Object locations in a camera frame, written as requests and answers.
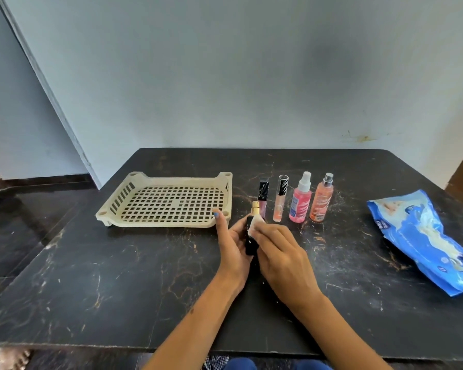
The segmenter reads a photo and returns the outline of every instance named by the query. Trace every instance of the forearm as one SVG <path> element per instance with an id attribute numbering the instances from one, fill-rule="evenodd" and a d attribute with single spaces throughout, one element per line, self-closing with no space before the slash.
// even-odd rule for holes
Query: forearm
<path id="1" fill-rule="evenodd" d="M 236 297 L 237 286 L 216 274 L 191 311 L 161 344 L 144 370 L 200 370 Z"/>
<path id="2" fill-rule="evenodd" d="M 336 370 L 391 369 L 338 313 L 327 297 L 296 314 Z"/>

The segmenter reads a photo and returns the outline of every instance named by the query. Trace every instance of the plaid fabric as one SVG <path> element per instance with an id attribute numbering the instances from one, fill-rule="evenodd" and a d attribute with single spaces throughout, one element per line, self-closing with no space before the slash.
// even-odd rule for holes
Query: plaid fabric
<path id="1" fill-rule="evenodd" d="M 228 356 L 211 356 L 206 357 L 202 370 L 222 370 L 230 360 Z"/>

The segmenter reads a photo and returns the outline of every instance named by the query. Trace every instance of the wall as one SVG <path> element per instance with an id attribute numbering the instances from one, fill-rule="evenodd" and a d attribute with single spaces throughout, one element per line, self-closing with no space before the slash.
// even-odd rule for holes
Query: wall
<path id="1" fill-rule="evenodd" d="M 1 176 L 22 179 L 86 172 L 0 11 Z"/>
<path id="2" fill-rule="evenodd" d="M 463 158 L 463 0 L 5 0 L 95 174 L 140 147 Z"/>

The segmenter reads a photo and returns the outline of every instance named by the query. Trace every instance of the tabletop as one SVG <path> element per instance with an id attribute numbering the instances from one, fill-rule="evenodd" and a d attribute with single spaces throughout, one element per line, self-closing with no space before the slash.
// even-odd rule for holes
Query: tabletop
<path id="1" fill-rule="evenodd" d="M 215 228 L 105 227 L 95 213 L 132 171 L 149 177 L 233 175 L 231 222 L 250 211 L 259 179 L 303 171 L 313 187 L 334 174 L 321 224 L 283 221 L 307 251 L 321 291 L 389 359 L 463 360 L 463 294 L 450 298 L 386 241 L 366 201 L 423 189 L 463 246 L 463 206 L 388 151 L 377 149 L 139 149 L 0 297 L 0 345 L 154 351 L 191 309 L 219 265 Z M 233 303 L 214 353 L 321 356 L 257 266 Z"/>

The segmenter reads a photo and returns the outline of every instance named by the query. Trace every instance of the person's left hand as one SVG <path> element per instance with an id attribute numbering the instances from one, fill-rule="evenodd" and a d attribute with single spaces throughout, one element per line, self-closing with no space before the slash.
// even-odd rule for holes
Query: person's left hand
<path id="1" fill-rule="evenodd" d="M 236 283 L 238 294 L 245 286 L 253 256 L 245 254 L 245 237 L 247 235 L 247 217 L 242 218 L 230 229 L 223 213 L 214 208 L 216 231 L 220 246 L 221 262 L 216 275 Z"/>

